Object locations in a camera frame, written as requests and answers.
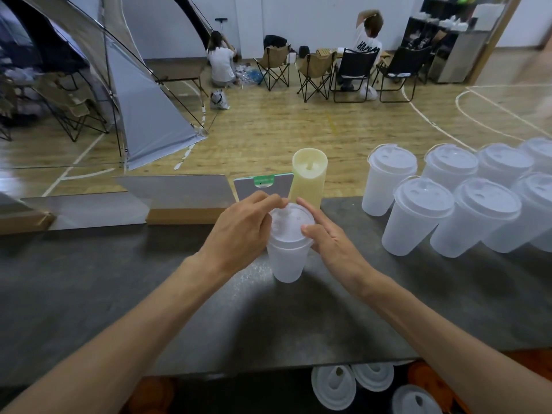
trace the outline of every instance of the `man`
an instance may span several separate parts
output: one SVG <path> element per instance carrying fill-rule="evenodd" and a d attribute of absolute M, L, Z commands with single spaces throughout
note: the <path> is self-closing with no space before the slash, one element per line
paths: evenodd
<path fill-rule="evenodd" d="M 382 43 L 377 40 L 377 36 L 383 27 L 383 17 L 379 10 L 365 10 L 358 14 L 356 18 L 356 31 L 354 36 L 354 45 L 351 48 L 353 51 L 366 52 L 374 48 L 378 48 L 376 61 L 374 64 L 378 64 L 380 55 L 382 54 Z M 343 82 L 341 84 L 341 90 L 354 91 L 353 81 L 347 79 L 347 76 L 343 76 Z"/>
<path fill-rule="evenodd" d="M 376 271 L 341 228 L 304 200 L 314 240 L 331 274 L 383 317 L 474 414 L 544 414 L 552 383 L 491 349 Z M 258 191 L 225 210 L 203 247 L 157 289 L 25 390 L 4 414 L 116 413 L 163 348 L 198 308 L 264 250 L 275 208 L 286 199 Z"/>

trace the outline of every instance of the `black bag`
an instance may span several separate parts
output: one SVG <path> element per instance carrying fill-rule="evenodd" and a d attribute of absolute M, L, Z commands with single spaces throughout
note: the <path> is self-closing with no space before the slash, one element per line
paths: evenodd
<path fill-rule="evenodd" d="M 308 46 L 299 47 L 299 58 L 306 58 L 308 54 L 310 54 L 310 49 L 308 48 Z"/>
<path fill-rule="evenodd" d="M 281 36 L 276 36 L 275 34 L 268 34 L 264 37 L 264 48 L 266 49 L 267 46 L 275 46 L 276 48 L 283 48 L 288 43 L 288 40 L 286 38 L 283 38 Z"/>

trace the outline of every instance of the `gray countertop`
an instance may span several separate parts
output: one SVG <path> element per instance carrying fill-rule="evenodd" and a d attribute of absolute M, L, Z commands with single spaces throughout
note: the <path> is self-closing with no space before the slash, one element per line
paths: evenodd
<path fill-rule="evenodd" d="M 406 257 L 383 250 L 388 215 L 361 198 L 325 199 L 376 269 L 500 350 L 552 346 L 552 254 L 501 255 L 482 244 L 456 259 L 428 240 Z M 0 237 L 0 385 L 27 384 L 122 316 L 202 245 L 209 226 L 145 225 Z M 201 374 L 389 361 L 416 356 L 310 251 L 283 284 L 266 254 L 221 288 L 159 357 L 152 373 Z"/>

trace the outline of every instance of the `hand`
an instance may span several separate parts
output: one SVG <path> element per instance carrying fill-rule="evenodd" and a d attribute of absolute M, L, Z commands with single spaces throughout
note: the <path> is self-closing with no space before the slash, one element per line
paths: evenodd
<path fill-rule="evenodd" d="M 219 216 L 196 256 L 226 282 L 263 252 L 272 227 L 269 212 L 287 204 L 287 199 L 261 190 L 233 204 Z"/>
<path fill-rule="evenodd" d="M 314 240 L 313 250 L 320 254 L 330 273 L 351 295 L 366 299 L 370 292 L 370 280 L 379 272 L 368 264 L 345 232 L 320 209 L 301 198 L 297 198 L 297 203 L 314 216 L 316 225 L 301 227 L 303 235 Z"/>

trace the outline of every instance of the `green label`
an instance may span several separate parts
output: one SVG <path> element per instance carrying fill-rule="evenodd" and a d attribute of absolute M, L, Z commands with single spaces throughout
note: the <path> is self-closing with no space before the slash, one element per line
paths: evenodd
<path fill-rule="evenodd" d="M 274 174 L 258 175 L 253 177 L 253 182 L 256 187 L 269 187 L 274 184 Z"/>

